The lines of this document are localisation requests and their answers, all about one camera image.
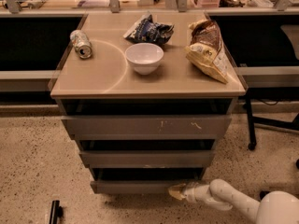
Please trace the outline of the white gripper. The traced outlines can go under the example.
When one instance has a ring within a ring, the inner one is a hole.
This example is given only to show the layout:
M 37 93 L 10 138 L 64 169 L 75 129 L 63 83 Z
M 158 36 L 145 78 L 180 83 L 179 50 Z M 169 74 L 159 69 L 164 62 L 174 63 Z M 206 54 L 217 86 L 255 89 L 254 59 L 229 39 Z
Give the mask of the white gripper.
M 171 186 L 168 192 L 175 199 L 182 201 L 185 198 L 190 203 L 210 203 L 213 200 L 209 185 L 197 182 Z

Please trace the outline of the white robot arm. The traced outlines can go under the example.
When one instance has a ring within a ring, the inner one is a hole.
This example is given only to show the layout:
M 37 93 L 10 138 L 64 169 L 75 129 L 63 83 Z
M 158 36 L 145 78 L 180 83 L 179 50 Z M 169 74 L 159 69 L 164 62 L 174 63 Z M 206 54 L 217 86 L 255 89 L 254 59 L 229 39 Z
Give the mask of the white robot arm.
M 299 199 L 284 191 L 269 192 L 258 202 L 226 181 L 214 179 L 209 184 L 177 184 L 168 192 L 178 200 L 202 202 L 221 211 L 234 207 L 253 224 L 299 224 Z

